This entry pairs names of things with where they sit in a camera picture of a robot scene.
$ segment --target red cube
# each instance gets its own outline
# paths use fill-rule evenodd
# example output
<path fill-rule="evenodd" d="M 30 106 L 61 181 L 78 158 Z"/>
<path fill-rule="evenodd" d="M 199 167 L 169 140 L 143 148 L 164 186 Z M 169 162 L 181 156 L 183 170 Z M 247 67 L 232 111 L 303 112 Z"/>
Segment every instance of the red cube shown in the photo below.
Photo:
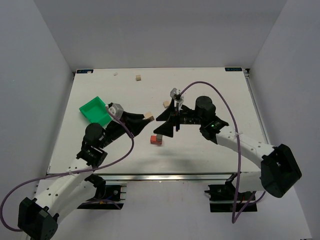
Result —
<path fill-rule="evenodd" d="M 151 144 L 156 144 L 156 145 L 161 145 L 161 144 L 162 144 L 162 141 L 157 141 L 157 136 L 152 135 L 152 136 L 150 137 L 150 143 L 151 143 Z"/>

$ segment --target wooden block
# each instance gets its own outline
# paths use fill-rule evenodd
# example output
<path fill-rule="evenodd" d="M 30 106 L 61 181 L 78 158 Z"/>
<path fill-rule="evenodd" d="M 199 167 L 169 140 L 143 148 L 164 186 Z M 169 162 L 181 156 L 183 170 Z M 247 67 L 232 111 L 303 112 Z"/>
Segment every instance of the wooden block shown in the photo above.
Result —
<path fill-rule="evenodd" d="M 161 145 L 162 141 L 157 141 L 157 137 L 154 135 L 151 135 L 150 137 L 150 143 L 155 145 Z"/>
<path fill-rule="evenodd" d="M 170 106 L 170 102 L 169 102 L 169 101 L 164 101 L 164 102 L 163 102 L 163 106 L 164 106 L 164 108 L 166 109 L 167 107 Z"/>
<path fill-rule="evenodd" d="M 144 119 L 150 119 L 151 121 L 155 120 L 154 116 L 150 111 L 146 112 L 144 115 Z"/>

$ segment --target white wall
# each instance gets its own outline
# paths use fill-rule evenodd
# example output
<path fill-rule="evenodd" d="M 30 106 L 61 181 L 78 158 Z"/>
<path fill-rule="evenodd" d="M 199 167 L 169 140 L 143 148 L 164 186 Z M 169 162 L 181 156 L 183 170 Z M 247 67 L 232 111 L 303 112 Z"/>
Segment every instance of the white wall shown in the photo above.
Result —
<path fill-rule="evenodd" d="M 289 145 L 302 171 L 295 190 L 320 239 L 320 1 L 288 0 L 251 69 L 273 144 Z"/>
<path fill-rule="evenodd" d="M 250 67 L 286 0 L 34 0 L 72 70 Z"/>
<path fill-rule="evenodd" d="M 14 186 L 45 176 L 72 85 L 72 73 L 32 0 L 3 0 L 0 7 L 0 199 Z M 17 227 L 17 191 L 4 215 Z M 0 224 L 0 239 L 20 233 Z"/>

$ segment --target small wooden cube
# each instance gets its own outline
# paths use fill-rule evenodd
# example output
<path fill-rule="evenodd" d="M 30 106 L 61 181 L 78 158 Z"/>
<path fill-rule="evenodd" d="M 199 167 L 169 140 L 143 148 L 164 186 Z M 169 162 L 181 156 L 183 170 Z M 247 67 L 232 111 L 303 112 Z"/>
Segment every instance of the small wooden cube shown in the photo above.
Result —
<path fill-rule="evenodd" d="M 150 111 L 146 112 L 144 115 L 144 119 L 150 119 L 151 121 L 155 120 L 154 116 Z"/>
<path fill-rule="evenodd" d="M 154 135 L 151 135 L 150 137 L 150 143 L 155 145 L 161 145 L 162 141 L 157 141 L 157 137 Z"/>
<path fill-rule="evenodd" d="M 164 102 L 163 102 L 163 106 L 164 106 L 164 108 L 166 109 L 167 107 L 170 106 L 170 102 L 169 102 L 169 101 L 164 101 Z"/>
<path fill-rule="evenodd" d="M 161 134 L 157 134 L 156 135 L 156 140 L 162 142 L 162 135 Z"/>

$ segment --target beige cube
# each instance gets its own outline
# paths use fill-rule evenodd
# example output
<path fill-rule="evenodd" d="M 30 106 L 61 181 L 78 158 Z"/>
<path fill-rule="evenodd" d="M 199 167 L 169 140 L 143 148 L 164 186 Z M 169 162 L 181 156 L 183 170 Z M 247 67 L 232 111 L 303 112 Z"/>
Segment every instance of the beige cube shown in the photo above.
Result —
<path fill-rule="evenodd" d="M 146 112 L 144 115 L 144 119 L 150 119 L 151 121 L 155 120 L 154 116 L 150 111 Z"/>
<path fill-rule="evenodd" d="M 166 109 L 167 107 L 170 106 L 170 102 L 169 102 L 169 101 L 164 101 L 164 102 L 163 102 L 163 106 L 164 106 L 164 108 Z"/>

